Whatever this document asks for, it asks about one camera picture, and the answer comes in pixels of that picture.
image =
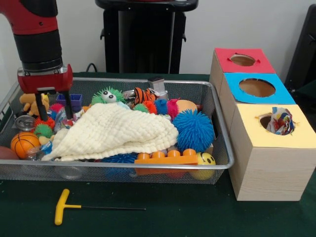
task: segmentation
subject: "wooden box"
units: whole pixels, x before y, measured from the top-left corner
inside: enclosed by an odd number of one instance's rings
[[[292,113],[291,134],[265,129],[267,119],[258,116],[272,107]],[[300,200],[316,166],[316,134],[298,105],[237,104],[230,138],[235,163],[229,172],[237,200]]]
[[[215,48],[210,82],[220,95],[224,73],[276,73],[261,49]]]
[[[224,73],[219,100],[228,132],[236,104],[296,104],[276,74]]]

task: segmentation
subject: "colorful paper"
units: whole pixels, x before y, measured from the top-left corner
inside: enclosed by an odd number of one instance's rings
[[[294,131],[292,114],[288,109],[272,107],[271,120],[267,130],[277,135],[287,135]]]

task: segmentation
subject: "orange toy block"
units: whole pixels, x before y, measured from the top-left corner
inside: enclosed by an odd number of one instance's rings
[[[178,151],[169,151],[168,157],[165,157],[163,152],[154,152],[152,158],[149,154],[140,153],[135,164],[198,164],[198,157],[196,152],[192,149],[183,151],[183,156],[180,156]],[[166,174],[184,172],[182,169],[145,169],[136,168],[137,175],[147,174]]]

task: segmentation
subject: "yellow smiley ball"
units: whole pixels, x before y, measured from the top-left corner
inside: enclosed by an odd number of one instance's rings
[[[209,153],[197,153],[197,163],[202,165],[216,165],[215,159]],[[192,170],[189,173],[197,180],[207,180],[214,175],[215,170]]]

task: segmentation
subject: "circular hole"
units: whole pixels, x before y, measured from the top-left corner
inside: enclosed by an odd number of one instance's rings
[[[261,125],[267,129],[268,127],[268,123],[271,121],[271,116],[264,116],[260,119],[260,123]]]
[[[275,87],[264,80],[256,78],[248,78],[239,83],[239,87],[247,94],[257,97],[268,97],[276,92]]]
[[[256,60],[253,57],[244,54],[234,54],[231,61],[239,66],[250,67],[255,64]]]

